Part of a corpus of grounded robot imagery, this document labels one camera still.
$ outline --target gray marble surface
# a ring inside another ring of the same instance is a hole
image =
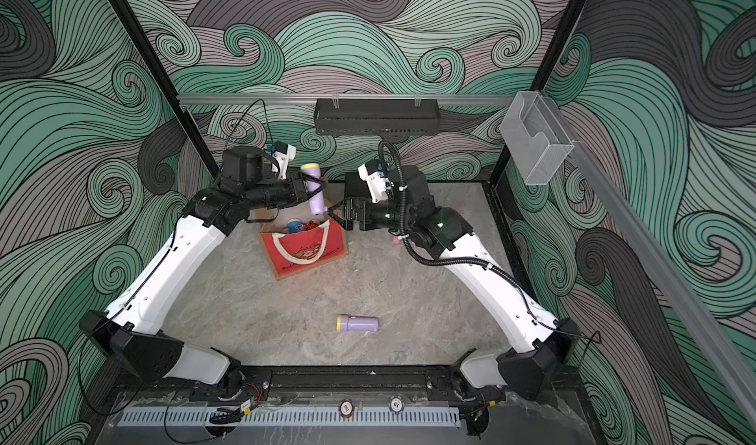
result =
[[[431,184],[507,271],[480,184]],[[342,185],[326,194],[339,201]],[[506,342],[472,292],[442,267],[413,261],[384,230],[347,232],[348,256],[276,281],[259,226],[241,223],[178,296],[163,330],[253,365],[451,363]],[[380,319],[378,332],[335,331],[339,314]]]

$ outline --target wave pattern wallpaper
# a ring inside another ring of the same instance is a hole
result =
[[[527,90],[568,0],[128,0],[180,93],[493,93]],[[336,180],[377,137],[315,134],[312,106],[195,106],[226,139],[283,140]],[[443,109],[441,134],[398,144],[430,180],[484,180],[506,109]]]
[[[79,318],[136,278],[207,185],[185,140],[107,0],[0,0],[4,445],[88,437],[76,364],[89,384],[104,358]]]
[[[756,0],[589,0],[547,90],[756,366],[754,31]],[[580,371],[608,442],[756,443],[580,169],[506,175],[538,298],[602,334]]]

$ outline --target red wire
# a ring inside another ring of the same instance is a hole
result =
[[[257,392],[257,405],[259,406],[260,405],[260,396],[262,395],[262,394],[260,394],[260,390],[257,388],[257,386],[255,386],[252,383],[245,383],[245,384],[247,386],[252,386],[253,388],[255,388],[255,392]]]

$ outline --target red bag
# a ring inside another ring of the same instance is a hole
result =
[[[268,224],[262,227],[260,241],[277,280],[346,256],[344,230],[330,219],[306,232],[268,232],[271,229]]]

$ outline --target white vent grille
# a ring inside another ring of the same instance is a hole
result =
[[[165,407],[127,407],[119,427],[163,427]],[[211,425],[215,408],[202,406],[173,407],[168,411],[168,426]],[[339,415],[337,406],[260,407],[246,415],[236,426],[246,427],[339,427],[382,426],[459,427],[460,414],[452,407],[408,407],[395,414],[388,406],[365,406],[349,419]]]

